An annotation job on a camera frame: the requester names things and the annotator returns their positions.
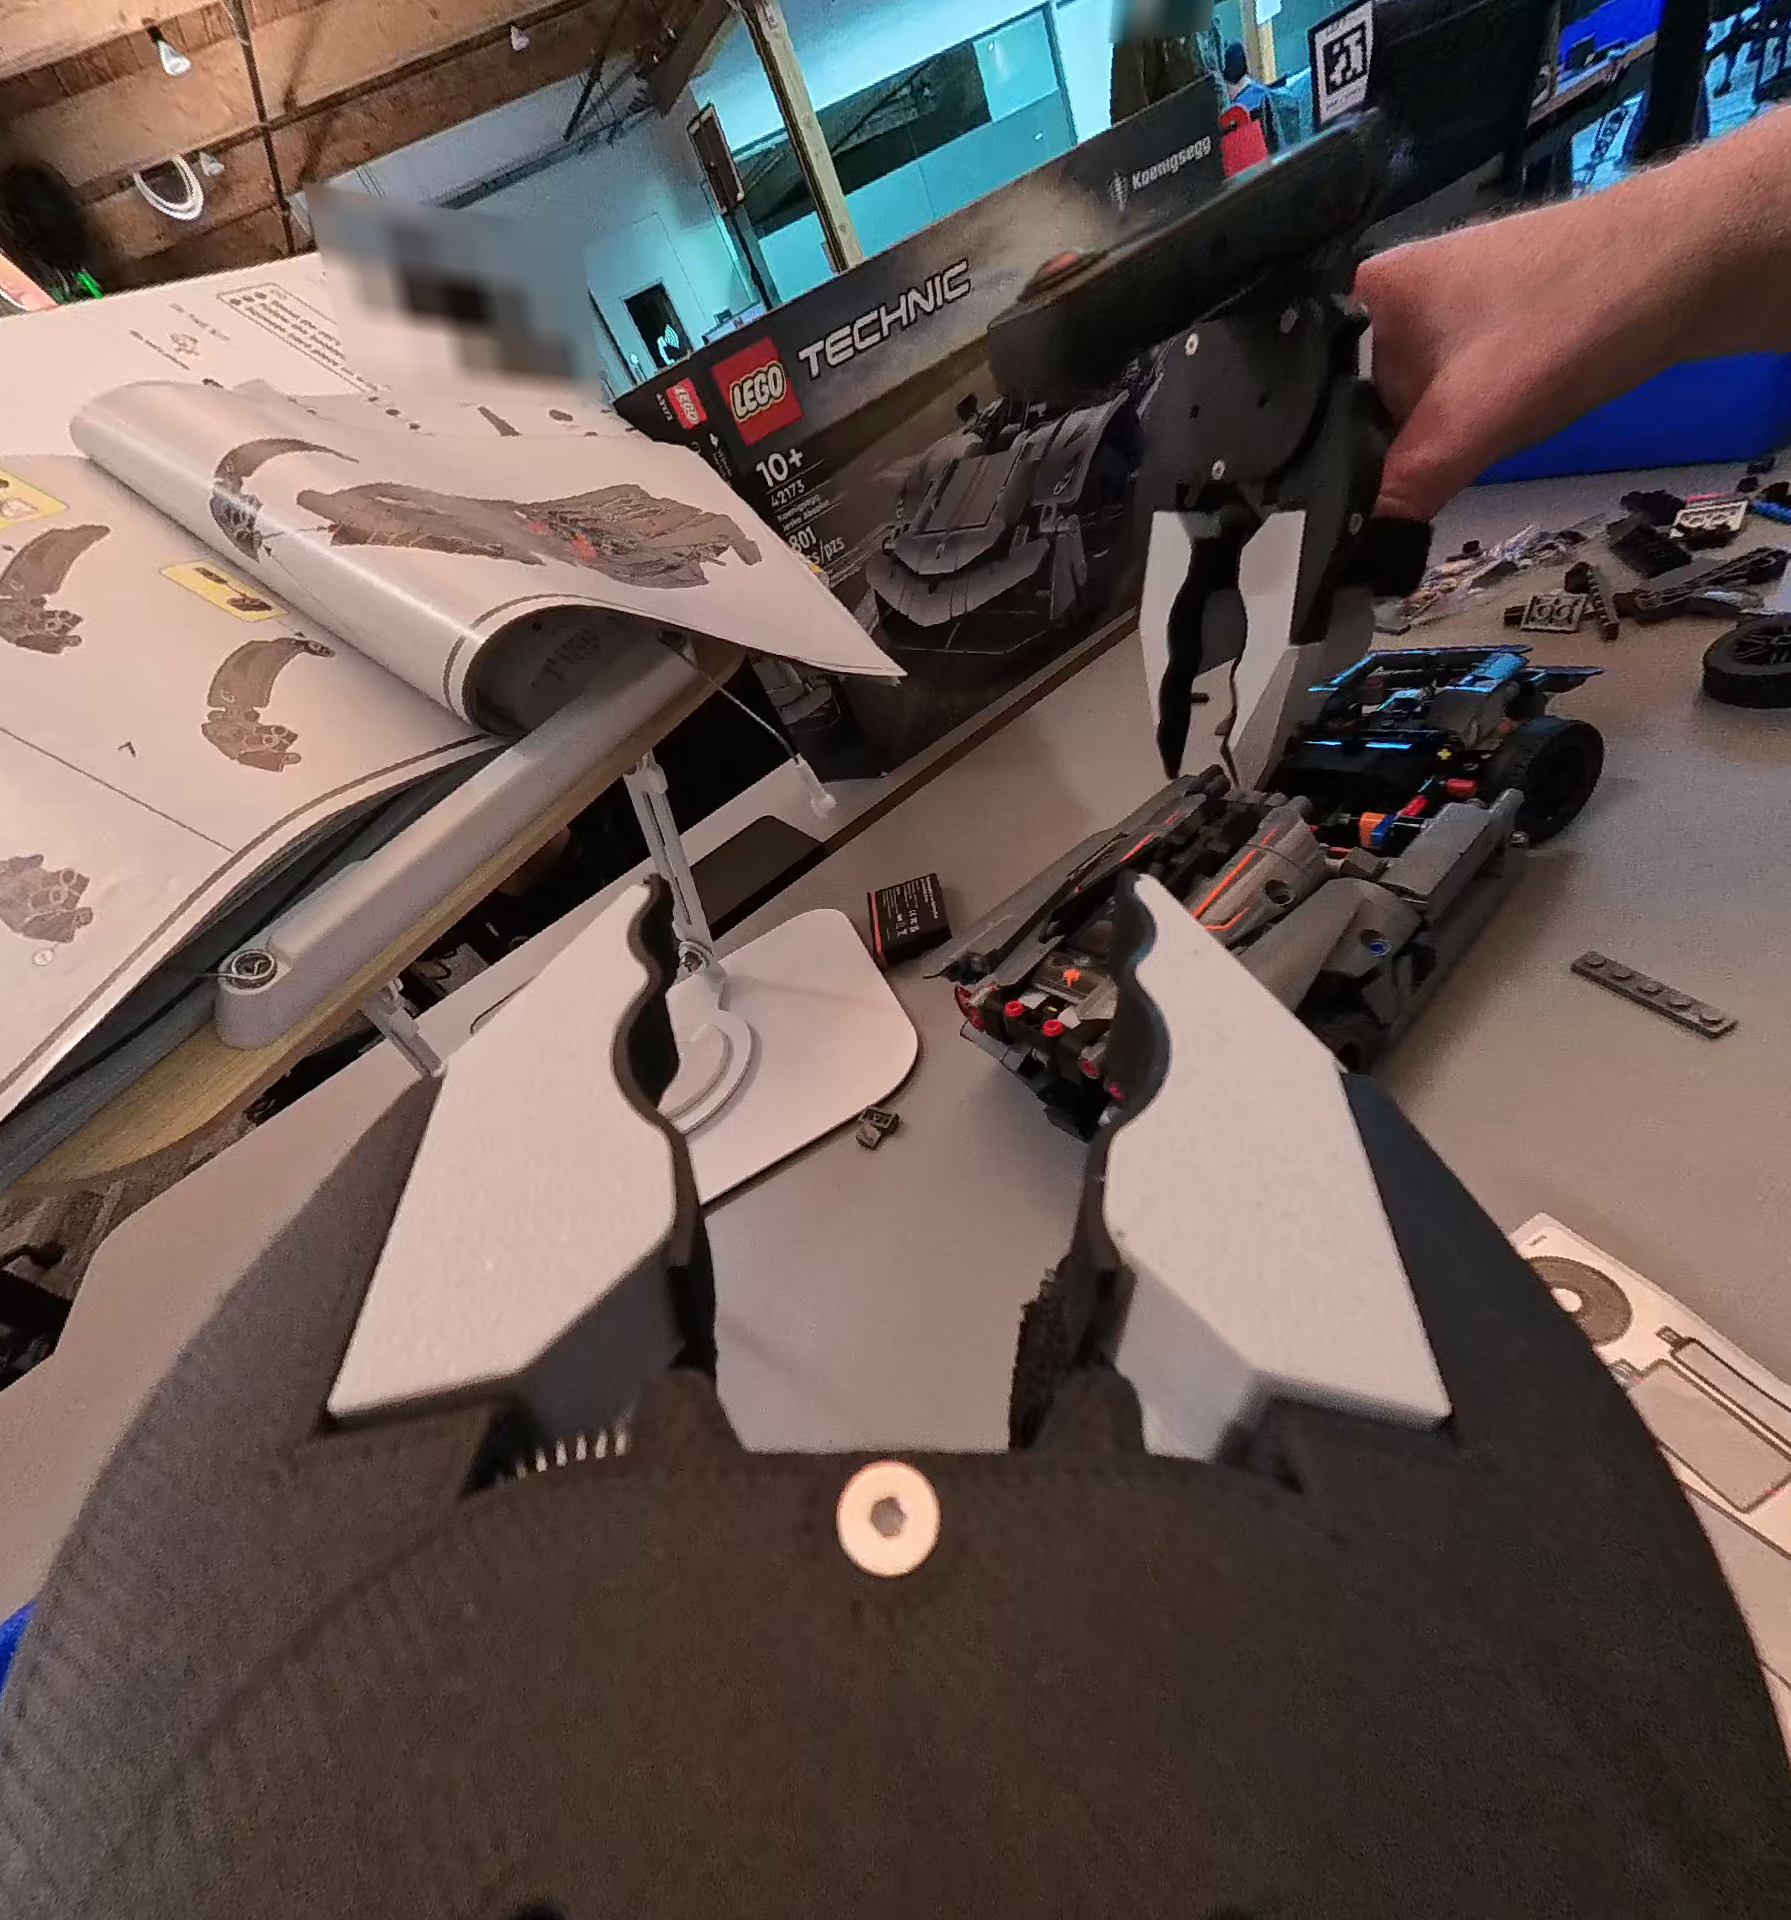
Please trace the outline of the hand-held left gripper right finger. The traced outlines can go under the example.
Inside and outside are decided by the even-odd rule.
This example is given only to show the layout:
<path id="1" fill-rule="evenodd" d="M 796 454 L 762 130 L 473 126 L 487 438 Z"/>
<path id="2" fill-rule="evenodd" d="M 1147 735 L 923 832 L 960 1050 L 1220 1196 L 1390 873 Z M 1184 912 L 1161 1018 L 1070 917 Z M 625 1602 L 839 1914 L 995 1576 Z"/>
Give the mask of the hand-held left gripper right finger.
<path id="1" fill-rule="evenodd" d="M 1348 1077 L 1154 876 L 1110 929 L 1113 1018 L 1070 1248 L 1025 1308 L 1011 1449 L 1118 1373 L 1147 1455 L 1220 1459 L 1278 1403 L 1454 1412 Z"/>

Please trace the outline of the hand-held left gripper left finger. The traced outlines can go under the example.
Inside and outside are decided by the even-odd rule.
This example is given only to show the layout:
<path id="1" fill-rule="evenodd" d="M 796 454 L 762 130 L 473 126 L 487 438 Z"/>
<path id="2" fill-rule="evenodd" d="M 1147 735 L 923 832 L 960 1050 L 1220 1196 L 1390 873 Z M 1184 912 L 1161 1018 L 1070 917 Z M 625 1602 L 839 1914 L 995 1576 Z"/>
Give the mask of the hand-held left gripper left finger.
<path id="1" fill-rule="evenodd" d="M 327 1421 L 514 1406 L 599 1429 L 664 1366 L 714 1379 L 714 1258 L 680 1066 L 673 888 L 636 881 L 446 1057 Z"/>

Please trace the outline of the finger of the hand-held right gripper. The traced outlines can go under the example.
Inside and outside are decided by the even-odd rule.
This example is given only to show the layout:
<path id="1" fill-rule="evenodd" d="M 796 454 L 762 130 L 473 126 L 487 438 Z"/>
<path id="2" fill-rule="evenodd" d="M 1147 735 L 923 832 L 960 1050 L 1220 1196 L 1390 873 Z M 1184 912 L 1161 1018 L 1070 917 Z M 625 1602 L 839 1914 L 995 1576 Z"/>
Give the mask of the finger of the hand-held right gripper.
<path id="1" fill-rule="evenodd" d="M 1325 628 L 1297 644 L 1306 517 L 1269 517 L 1238 561 L 1245 658 L 1236 668 L 1229 773 L 1238 787 L 1263 787 L 1297 731 L 1316 718 L 1316 688 L 1360 664 L 1360 589 L 1325 612 Z"/>
<path id="2" fill-rule="evenodd" d="M 1154 517 L 1137 644 L 1147 731 L 1179 781 L 1229 754 L 1229 511 Z"/>

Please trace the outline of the grey lego car model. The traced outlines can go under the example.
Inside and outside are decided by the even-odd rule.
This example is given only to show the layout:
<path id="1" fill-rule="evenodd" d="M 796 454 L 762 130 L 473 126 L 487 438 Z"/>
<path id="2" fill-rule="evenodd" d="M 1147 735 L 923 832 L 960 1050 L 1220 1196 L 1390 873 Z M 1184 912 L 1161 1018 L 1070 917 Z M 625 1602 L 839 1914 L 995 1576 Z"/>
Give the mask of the grey lego car model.
<path id="1" fill-rule="evenodd" d="M 1263 791 L 1179 775 L 951 943 L 935 976 L 963 1038 L 1089 1138 L 1113 1102 L 1113 888 L 1154 876 L 1338 1066 L 1373 1071 L 1529 850 L 1594 798 L 1601 731 L 1551 713 L 1592 678 L 1525 644 L 1367 654 L 1310 688 Z"/>

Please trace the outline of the person's right forearm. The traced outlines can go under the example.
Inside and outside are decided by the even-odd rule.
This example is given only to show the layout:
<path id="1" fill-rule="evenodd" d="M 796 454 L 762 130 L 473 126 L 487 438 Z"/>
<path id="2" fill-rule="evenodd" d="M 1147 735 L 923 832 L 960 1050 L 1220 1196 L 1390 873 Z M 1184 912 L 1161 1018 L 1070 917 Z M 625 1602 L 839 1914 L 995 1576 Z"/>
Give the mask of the person's right forearm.
<path id="1" fill-rule="evenodd" d="M 1729 355 L 1791 355 L 1791 106 L 1612 192 L 1529 215 L 1543 390 L 1594 406 L 1644 377 Z"/>

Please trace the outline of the dark lego set box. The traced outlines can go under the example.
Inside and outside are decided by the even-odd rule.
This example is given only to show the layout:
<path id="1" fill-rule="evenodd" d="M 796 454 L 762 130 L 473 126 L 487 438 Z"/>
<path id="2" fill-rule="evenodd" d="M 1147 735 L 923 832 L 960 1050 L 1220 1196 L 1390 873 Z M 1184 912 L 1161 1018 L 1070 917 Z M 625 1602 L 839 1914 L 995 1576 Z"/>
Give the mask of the dark lego set box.
<path id="1" fill-rule="evenodd" d="M 1220 120 L 1191 88 L 738 325 L 619 402 L 698 449 L 904 673 L 844 713 L 901 764 L 1128 612 L 1118 561 L 1154 358 L 1078 402 L 1011 402 L 985 329 L 1066 252 L 1137 239 L 1209 192 Z"/>

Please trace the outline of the long grey lego plate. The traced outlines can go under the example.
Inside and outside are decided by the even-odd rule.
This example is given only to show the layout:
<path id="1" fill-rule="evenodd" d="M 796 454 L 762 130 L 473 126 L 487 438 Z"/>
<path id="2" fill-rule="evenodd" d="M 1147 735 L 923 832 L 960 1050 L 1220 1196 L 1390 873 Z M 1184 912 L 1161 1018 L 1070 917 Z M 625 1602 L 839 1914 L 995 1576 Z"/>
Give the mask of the long grey lego plate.
<path id="1" fill-rule="evenodd" d="M 1741 1018 L 1727 1013 L 1721 1005 L 1686 996 L 1674 982 L 1641 974 L 1618 960 L 1607 960 L 1601 947 L 1578 955 L 1567 974 L 1703 1038 L 1729 1038 L 1741 1031 Z"/>

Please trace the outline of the black lego wheel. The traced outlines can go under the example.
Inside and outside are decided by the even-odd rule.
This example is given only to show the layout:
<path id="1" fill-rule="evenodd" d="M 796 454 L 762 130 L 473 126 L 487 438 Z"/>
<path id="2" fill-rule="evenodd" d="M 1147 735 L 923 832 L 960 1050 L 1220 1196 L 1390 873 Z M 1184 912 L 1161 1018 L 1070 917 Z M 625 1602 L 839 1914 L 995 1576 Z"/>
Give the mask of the black lego wheel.
<path id="1" fill-rule="evenodd" d="M 1703 697 L 1732 711 L 1791 711 L 1791 612 L 1727 628 L 1703 658 Z"/>

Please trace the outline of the lego instruction booklet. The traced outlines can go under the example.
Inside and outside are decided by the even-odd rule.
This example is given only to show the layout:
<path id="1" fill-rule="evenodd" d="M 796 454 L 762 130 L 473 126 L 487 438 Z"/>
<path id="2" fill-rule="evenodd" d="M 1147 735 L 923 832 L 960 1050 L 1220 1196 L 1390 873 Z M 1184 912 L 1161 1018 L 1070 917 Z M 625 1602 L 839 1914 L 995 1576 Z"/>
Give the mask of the lego instruction booklet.
<path id="1" fill-rule="evenodd" d="M 0 318 L 0 1192 L 208 932 L 702 644 L 904 673 L 594 387 L 392 362 L 317 261 Z"/>

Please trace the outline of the person's right hand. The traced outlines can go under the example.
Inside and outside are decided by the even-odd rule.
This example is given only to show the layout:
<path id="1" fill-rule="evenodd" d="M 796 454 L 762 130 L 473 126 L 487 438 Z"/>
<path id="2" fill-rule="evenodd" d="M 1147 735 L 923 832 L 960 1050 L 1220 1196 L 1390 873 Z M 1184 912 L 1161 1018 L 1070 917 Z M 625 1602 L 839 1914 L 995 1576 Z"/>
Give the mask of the person's right hand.
<path id="1" fill-rule="evenodd" d="M 1549 281 L 1549 218 L 1499 218 L 1373 252 L 1351 295 L 1390 417 L 1384 518 L 1436 518 L 1480 468 L 1536 432 L 1578 355 L 1571 295 Z"/>

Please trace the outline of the white book stand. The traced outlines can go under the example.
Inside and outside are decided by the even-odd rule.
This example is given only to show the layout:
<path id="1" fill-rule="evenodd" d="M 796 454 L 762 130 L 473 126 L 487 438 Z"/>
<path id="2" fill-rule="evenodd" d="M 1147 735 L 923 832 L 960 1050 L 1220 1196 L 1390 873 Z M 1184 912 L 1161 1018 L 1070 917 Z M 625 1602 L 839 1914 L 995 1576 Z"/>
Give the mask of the white book stand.
<path id="1" fill-rule="evenodd" d="M 356 855 L 317 873 L 276 912 L 237 907 L 237 941 L 163 968 L 175 1001 L 63 1090 L 0 1125 L 0 1192 L 89 1186 L 223 1117 L 248 1112 L 355 1013 L 392 1036 L 413 1066 L 436 1046 L 392 996 L 523 860 L 542 855 L 608 781 L 629 781 L 654 873 L 677 891 L 689 976 L 673 985 L 680 1084 L 666 1122 L 689 1138 L 704 1196 L 725 1196 L 787 1153 L 883 1104 L 917 1066 L 919 1036 L 839 912 L 812 912 L 721 955 L 688 866 L 654 749 L 735 673 L 735 648 L 608 664 L 569 711 L 498 754 L 437 800 L 401 800 Z"/>

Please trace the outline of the black battery pack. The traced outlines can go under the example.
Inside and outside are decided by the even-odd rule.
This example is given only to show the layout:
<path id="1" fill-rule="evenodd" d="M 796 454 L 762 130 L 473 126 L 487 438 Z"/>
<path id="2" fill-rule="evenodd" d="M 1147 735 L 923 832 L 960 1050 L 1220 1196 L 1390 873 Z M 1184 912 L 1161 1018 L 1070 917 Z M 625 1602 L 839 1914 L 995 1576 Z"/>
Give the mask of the black battery pack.
<path id="1" fill-rule="evenodd" d="M 943 947 L 951 941 L 943 881 L 923 873 L 868 891 L 868 932 L 883 968 Z"/>

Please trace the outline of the paper parts template sheet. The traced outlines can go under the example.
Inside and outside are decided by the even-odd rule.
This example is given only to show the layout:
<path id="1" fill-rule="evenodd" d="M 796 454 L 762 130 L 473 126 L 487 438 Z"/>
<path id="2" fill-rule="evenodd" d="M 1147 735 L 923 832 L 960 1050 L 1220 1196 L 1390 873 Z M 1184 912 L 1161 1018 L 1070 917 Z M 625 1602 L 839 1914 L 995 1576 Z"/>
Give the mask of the paper parts template sheet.
<path id="1" fill-rule="evenodd" d="M 1791 1386 L 1551 1215 L 1510 1235 L 1666 1455 L 1757 1646 L 1791 1747 Z"/>

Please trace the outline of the wooden support post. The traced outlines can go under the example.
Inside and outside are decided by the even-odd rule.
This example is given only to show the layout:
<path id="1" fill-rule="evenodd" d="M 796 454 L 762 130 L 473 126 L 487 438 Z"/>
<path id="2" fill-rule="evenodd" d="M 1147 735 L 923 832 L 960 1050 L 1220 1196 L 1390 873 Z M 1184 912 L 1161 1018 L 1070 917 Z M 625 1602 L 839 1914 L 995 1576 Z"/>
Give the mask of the wooden support post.
<path id="1" fill-rule="evenodd" d="M 823 252 L 827 252 L 833 273 L 844 277 L 868 258 L 868 249 L 858 239 L 858 223 L 851 223 L 851 211 L 850 211 L 850 195 L 844 195 L 844 180 L 839 180 L 839 167 L 833 167 L 827 133 L 819 130 L 819 111 L 812 99 L 806 65 L 801 65 L 796 43 L 787 32 L 787 14 L 782 14 L 779 0 L 738 0 L 738 14 L 748 25 L 748 38 L 751 38 L 756 62 L 769 71 L 773 99 L 779 99 L 779 111 L 787 120 L 787 142 L 796 153 L 796 167 L 801 167 L 806 186 L 812 186 L 812 206 L 813 206 L 813 218 L 823 231 Z"/>

